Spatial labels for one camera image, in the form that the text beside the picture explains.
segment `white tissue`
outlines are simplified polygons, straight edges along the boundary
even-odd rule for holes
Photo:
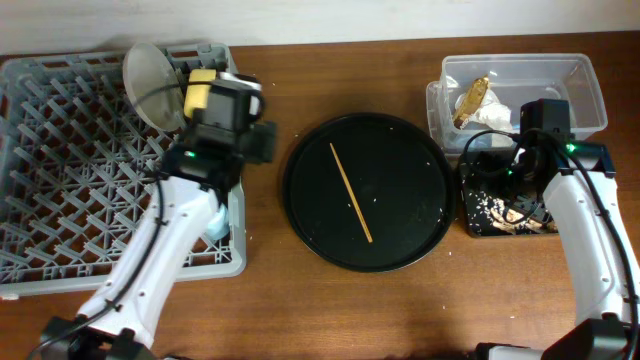
[[[466,94],[462,94],[456,100],[456,110],[462,104]],[[480,103],[478,110],[469,117],[469,121],[476,122],[478,124],[484,124],[494,130],[514,132],[511,125],[511,109],[506,105],[502,105],[498,96],[491,90],[487,90]],[[506,136],[499,134],[491,135],[492,147],[509,147],[512,141]]]

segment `white wall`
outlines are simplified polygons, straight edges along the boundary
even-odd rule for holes
[[[640,29],[638,0],[0,0],[0,53]]]

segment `black round tray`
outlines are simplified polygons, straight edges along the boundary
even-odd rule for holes
[[[373,237],[368,243],[339,172],[335,147]],[[302,241],[347,269],[381,272],[431,251],[455,215],[451,168],[414,125],[375,113],[346,115],[312,131],[284,174],[284,207]]]

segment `wooden table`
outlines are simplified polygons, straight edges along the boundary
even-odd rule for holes
[[[178,283],[153,350],[196,359],[379,359],[463,351],[478,342],[545,348],[574,326],[574,298],[557,236],[474,239],[456,221],[418,263],[386,274],[338,268],[309,251],[279,196],[300,137],[335,116],[377,111],[426,129],[425,87],[454,54],[584,53],[596,69],[620,208],[640,249],[640,33],[435,39],[233,48],[265,84],[278,122],[273,164],[248,166],[248,266],[230,279]],[[53,315],[72,318],[91,292],[0,305],[0,352],[24,357]]]

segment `banana peel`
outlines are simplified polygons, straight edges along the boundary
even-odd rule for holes
[[[460,104],[460,107],[458,107],[453,115],[453,126],[458,129],[464,129],[464,127],[467,126],[469,117],[478,111],[487,90],[489,90],[488,74],[473,80],[471,88],[469,88],[467,94],[464,96],[464,100],[462,100],[462,104]]]

